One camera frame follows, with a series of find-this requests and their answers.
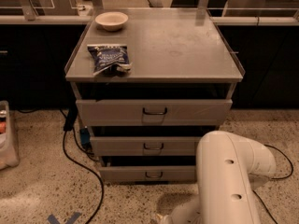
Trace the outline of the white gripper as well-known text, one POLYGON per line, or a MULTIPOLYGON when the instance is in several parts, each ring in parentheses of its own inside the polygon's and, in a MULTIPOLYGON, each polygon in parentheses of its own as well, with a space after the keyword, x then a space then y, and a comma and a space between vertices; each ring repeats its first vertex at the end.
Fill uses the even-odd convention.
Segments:
POLYGON ((157 214, 158 224, 172 224, 172 218, 169 215, 162 216, 157 214))

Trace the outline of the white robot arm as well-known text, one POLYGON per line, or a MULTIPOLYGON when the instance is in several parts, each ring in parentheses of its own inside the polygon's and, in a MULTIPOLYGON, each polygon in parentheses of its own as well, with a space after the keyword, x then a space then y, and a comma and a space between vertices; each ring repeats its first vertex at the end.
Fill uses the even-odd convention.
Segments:
POLYGON ((275 172, 265 145, 224 131, 207 133, 196 150, 199 194, 159 224, 261 224, 253 191, 275 172))

